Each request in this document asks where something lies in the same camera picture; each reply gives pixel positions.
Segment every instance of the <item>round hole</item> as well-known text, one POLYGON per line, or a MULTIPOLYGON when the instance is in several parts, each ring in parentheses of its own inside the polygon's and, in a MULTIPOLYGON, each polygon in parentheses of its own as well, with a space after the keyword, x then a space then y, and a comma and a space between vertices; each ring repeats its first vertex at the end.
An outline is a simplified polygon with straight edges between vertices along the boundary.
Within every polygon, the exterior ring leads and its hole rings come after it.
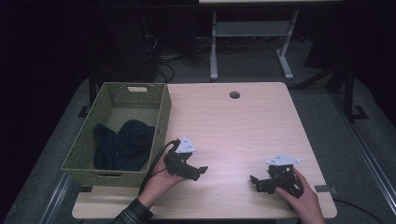
POLYGON ((230 97, 233 99, 238 99, 239 97, 241 97, 241 94, 239 94, 239 92, 237 91, 232 91, 230 92, 230 97))

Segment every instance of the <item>person's arm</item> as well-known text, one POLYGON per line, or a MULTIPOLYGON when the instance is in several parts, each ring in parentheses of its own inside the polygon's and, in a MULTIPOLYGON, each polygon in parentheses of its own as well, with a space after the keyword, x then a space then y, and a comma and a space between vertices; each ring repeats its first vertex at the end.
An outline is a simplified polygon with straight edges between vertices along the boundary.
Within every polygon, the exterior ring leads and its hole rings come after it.
POLYGON ((152 205, 155 204, 162 196, 164 196, 169 189, 177 183, 186 180, 184 177, 177 175, 170 175, 165 169, 163 158, 165 153, 159 159, 157 165, 153 170, 153 174, 146 184, 143 192, 134 199, 127 208, 125 208, 112 223, 128 223, 128 224, 143 224, 149 221, 153 214, 149 211, 152 205))
POLYGON ((296 174, 299 184, 301 184, 299 187, 303 189, 303 195, 297 199, 281 188, 276 188, 276 193, 290 204, 304 224, 324 224, 318 195, 309 187, 305 177, 294 167, 293 172, 296 174))

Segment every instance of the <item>wicker basket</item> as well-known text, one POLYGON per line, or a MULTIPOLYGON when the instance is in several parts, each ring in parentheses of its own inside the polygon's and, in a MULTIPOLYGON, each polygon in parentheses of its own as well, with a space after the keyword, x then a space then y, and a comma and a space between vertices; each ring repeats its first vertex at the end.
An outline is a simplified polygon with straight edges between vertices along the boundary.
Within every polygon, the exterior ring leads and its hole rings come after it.
POLYGON ((149 165, 164 145, 171 104, 166 84, 105 83, 61 170, 82 185, 140 187, 149 165), (136 172, 95 169, 93 155, 97 143, 93 127, 102 123, 117 133, 130 119, 155 126, 148 162, 136 172))

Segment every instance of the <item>white bracket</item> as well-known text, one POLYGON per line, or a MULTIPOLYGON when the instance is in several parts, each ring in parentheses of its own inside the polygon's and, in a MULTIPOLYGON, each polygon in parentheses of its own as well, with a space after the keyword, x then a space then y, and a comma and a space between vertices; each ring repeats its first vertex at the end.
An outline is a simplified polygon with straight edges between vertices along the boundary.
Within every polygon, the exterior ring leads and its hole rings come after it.
POLYGON ((299 164, 300 160, 293 157, 285 156, 283 154, 277 153, 276 157, 267 161, 268 165, 282 166, 282 165, 292 165, 299 164))
POLYGON ((185 135, 183 140, 180 141, 180 145, 178 145, 176 153, 189 153, 195 152, 196 150, 197 148, 192 144, 189 137, 185 135))

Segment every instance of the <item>wooden table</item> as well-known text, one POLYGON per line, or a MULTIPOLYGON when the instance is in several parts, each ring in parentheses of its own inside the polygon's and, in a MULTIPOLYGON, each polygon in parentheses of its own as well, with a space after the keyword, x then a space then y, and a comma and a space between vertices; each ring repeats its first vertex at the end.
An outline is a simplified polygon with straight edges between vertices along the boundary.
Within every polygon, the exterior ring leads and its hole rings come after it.
MULTIPOLYGON (((172 99, 166 142, 188 135, 197 147, 188 164, 208 166, 195 182, 175 186, 152 208, 154 218, 296 217, 276 194, 258 193, 249 176, 268 178, 266 161, 280 152, 313 188, 325 185, 290 94, 283 83, 168 85, 172 99), (239 99, 230 97, 240 93, 239 99)), ((76 218, 113 218, 138 189, 93 187, 78 195, 76 218)), ((318 193, 325 217, 335 217, 329 192, 318 193)))

